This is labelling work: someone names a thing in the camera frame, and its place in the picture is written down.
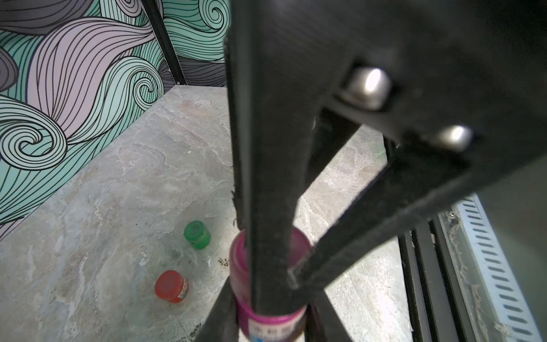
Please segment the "purple jar lid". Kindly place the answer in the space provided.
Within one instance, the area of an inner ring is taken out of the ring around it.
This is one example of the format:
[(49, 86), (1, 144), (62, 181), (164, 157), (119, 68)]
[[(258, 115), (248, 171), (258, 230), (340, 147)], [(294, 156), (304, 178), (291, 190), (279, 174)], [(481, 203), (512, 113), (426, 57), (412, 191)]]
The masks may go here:
[(229, 281), (236, 298), (263, 314), (281, 314), (295, 304), (297, 284), (292, 269), (307, 255), (311, 243), (295, 227), (281, 233), (242, 230), (229, 250)]

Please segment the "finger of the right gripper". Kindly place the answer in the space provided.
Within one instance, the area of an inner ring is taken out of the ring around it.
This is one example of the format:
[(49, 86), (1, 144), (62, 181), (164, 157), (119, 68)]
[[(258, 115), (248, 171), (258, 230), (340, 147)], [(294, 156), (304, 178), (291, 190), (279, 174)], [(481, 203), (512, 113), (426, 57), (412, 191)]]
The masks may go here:
[(243, 229), (292, 228), (361, 126), (397, 146), (292, 269), (301, 307), (372, 249), (546, 154), (545, 1), (233, 1), (231, 15)]

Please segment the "red paint jar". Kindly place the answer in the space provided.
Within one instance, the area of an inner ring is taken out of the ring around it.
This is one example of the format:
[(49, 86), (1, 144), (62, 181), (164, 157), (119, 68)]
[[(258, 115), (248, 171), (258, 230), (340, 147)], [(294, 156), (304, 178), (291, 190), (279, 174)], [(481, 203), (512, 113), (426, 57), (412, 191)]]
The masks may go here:
[(162, 273), (155, 283), (155, 294), (172, 304), (180, 303), (189, 290), (189, 282), (179, 272), (168, 270)]

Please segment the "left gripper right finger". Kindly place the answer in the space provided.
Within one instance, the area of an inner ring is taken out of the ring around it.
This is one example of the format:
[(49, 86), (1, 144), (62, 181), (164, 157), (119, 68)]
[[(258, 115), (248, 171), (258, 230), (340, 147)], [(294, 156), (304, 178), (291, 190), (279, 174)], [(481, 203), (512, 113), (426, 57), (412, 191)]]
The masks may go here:
[(326, 292), (319, 292), (306, 311), (305, 342), (352, 342)]

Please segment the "green paint jar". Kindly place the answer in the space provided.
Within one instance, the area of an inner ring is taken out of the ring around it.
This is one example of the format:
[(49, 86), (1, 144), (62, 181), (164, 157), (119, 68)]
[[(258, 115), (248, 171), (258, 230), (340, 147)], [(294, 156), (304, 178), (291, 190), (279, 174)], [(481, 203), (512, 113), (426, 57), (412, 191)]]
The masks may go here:
[(207, 247), (211, 241), (211, 234), (202, 221), (190, 222), (184, 231), (184, 237), (194, 249), (200, 250)]

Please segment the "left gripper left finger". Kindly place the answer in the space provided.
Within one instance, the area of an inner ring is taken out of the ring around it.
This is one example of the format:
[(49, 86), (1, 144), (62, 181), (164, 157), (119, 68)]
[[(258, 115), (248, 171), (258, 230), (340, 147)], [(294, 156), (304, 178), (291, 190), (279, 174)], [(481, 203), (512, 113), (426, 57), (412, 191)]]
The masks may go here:
[(238, 342), (236, 296), (229, 278), (202, 326), (196, 342)]

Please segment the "purple paint jar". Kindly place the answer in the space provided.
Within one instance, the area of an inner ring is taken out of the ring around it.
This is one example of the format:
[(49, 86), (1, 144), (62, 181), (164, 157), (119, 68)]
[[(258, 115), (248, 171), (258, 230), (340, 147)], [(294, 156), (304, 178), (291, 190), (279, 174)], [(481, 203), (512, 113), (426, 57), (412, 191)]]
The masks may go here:
[(306, 308), (286, 316), (261, 316), (237, 299), (239, 328), (250, 341), (295, 341), (306, 325)]

